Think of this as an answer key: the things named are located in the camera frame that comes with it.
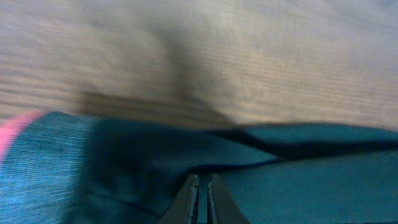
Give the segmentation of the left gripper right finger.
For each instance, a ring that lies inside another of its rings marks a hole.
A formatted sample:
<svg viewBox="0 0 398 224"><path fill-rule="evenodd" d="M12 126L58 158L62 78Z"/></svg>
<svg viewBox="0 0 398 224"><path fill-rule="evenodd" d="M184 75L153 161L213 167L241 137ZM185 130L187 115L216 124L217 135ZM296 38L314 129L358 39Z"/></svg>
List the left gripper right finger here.
<svg viewBox="0 0 398 224"><path fill-rule="evenodd" d="M211 174L207 188L208 224L250 224L218 174Z"/></svg>

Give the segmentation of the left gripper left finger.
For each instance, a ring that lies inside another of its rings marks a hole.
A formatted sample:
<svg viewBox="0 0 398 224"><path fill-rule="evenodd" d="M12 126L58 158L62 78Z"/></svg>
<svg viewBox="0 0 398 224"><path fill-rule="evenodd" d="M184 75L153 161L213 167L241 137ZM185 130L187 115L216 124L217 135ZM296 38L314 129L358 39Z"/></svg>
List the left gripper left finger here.
<svg viewBox="0 0 398 224"><path fill-rule="evenodd" d="M197 224L200 178L190 174L171 206L156 224Z"/></svg>

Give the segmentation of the black leggings red waistband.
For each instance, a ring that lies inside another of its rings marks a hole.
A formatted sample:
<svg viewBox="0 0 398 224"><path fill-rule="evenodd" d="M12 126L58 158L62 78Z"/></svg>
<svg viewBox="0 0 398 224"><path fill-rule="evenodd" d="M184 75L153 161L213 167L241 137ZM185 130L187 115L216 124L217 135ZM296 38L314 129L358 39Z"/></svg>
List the black leggings red waistband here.
<svg viewBox="0 0 398 224"><path fill-rule="evenodd" d="M397 133L343 124L192 130L33 113L1 126L2 223L156 223L218 174L251 223L397 221Z"/></svg>

